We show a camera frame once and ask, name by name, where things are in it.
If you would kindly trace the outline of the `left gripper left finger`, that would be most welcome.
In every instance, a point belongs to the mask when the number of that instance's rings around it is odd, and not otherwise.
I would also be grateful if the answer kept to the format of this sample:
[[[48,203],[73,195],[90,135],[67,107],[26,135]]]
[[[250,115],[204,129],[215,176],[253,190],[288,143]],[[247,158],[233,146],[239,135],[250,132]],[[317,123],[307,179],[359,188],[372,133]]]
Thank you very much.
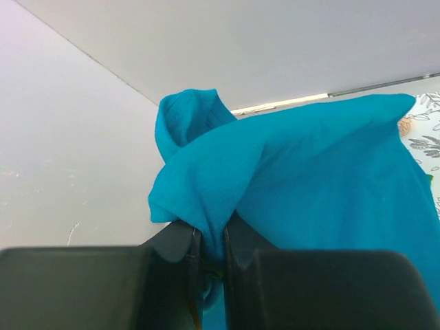
[[[141,245],[1,252],[2,329],[200,329],[201,234],[177,221]]]

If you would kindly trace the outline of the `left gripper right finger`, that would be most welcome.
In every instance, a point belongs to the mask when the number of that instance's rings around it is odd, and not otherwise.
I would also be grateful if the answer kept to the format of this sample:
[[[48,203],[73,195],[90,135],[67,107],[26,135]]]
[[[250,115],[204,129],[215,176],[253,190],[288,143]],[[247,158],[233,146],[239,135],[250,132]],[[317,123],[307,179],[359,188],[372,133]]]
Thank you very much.
[[[229,329],[438,329],[410,261],[390,251],[282,250],[234,213],[224,230]]]

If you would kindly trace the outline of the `blue t shirt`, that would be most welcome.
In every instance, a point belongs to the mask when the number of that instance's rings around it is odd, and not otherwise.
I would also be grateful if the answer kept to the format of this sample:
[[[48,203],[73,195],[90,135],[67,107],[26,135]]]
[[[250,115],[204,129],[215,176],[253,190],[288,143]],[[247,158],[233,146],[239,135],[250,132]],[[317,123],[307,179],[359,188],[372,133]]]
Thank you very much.
[[[155,124],[165,165],[151,221],[198,229],[214,270],[234,212],[280,248],[396,251],[438,302],[439,218],[398,129],[415,102],[375,94],[239,120],[214,89],[169,95]]]

